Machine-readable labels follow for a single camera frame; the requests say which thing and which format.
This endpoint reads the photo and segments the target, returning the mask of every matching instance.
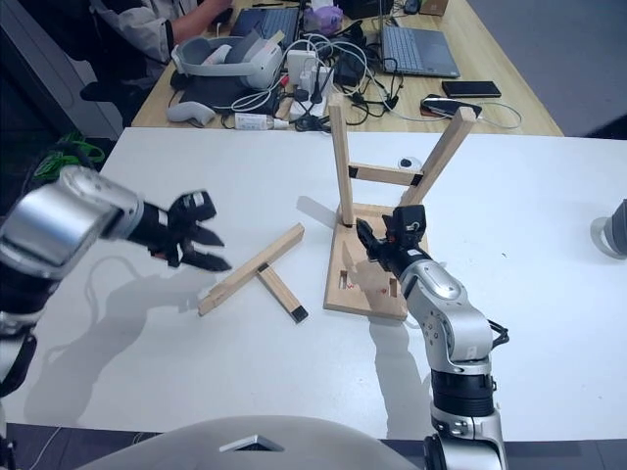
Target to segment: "wooden stick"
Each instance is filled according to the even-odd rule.
[[[471,108],[461,107],[453,116],[453,120],[446,128],[440,140],[435,145],[429,158],[422,166],[422,180],[417,186],[411,186],[401,198],[400,206],[420,204],[433,183],[447,165],[451,157],[465,139],[477,121]]]
[[[376,181],[379,183],[416,186],[422,179],[422,171],[388,168],[373,164],[349,164],[349,176],[354,179]]]
[[[215,285],[209,294],[202,299],[198,305],[198,314],[203,316],[213,308],[219,306],[222,302],[232,296],[235,291],[255,277],[262,264],[270,264],[280,258],[298,242],[303,240],[304,233],[305,227],[303,227],[300,223],[297,223],[274,243],[265,248],[265,250],[239,267],[222,282]]]
[[[346,133],[346,120],[344,118],[343,98],[339,93],[331,94],[328,110],[331,119],[337,183],[340,187],[340,216],[342,217],[342,223],[350,227],[355,223],[355,213],[353,212],[353,186],[349,177],[349,145]]]
[[[296,296],[278,277],[276,271],[269,264],[262,264],[257,270],[257,277],[264,283],[269,291],[276,297],[279,303],[285,308],[296,323],[300,323],[309,315],[303,308]]]

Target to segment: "wooden board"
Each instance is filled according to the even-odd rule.
[[[275,261],[290,248],[303,240],[305,227],[297,223],[280,238],[267,246],[254,258],[235,270],[230,276],[214,286],[209,294],[201,300],[198,305],[198,314],[205,315],[212,309],[219,306],[226,299],[231,297],[240,287],[250,281],[257,274],[259,268],[264,264]]]
[[[393,208],[365,204],[353,204],[353,208],[355,217],[367,221],[377,238],[385,236],[381,215],[391,215]],[[427,249],[426,237],[420,247]],[[398,320],[408,316],[400,283],[378,262],[368,261],[355,226],[346,227],[339,218],[333,231],[324,308]]]

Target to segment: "person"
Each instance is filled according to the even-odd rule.
[[[121,57],[121,63],[132,61],[135,69],[140,68],[129,82],[142,88],[157,81],[176,44],[202,34],[231,3],[232,0],[90,0],[98,19],[132,46],[126,57]]]

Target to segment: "computer mouse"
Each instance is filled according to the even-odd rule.
[[[212,21],[212,25],[215,26],[218,23],[220,23],[220,24],[227,24],[232,16],[233,16],[233,9],[232,8],[227,8],[222,13],[220,13],[218,16],[216,16],[216,18]]]

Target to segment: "wooden base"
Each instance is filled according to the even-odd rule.
[[[355,217],[368,222],[377,238],[385,236],[381,215],[391,215],[394,208],[365,204],[353,204],[353,208]],[[426,250],[426,237],[420,247]],[[324,308],[398,320],[408,316],[400,283],[378,262],[368,261],[355,225],[346,227],[340,217],[333,231]]]

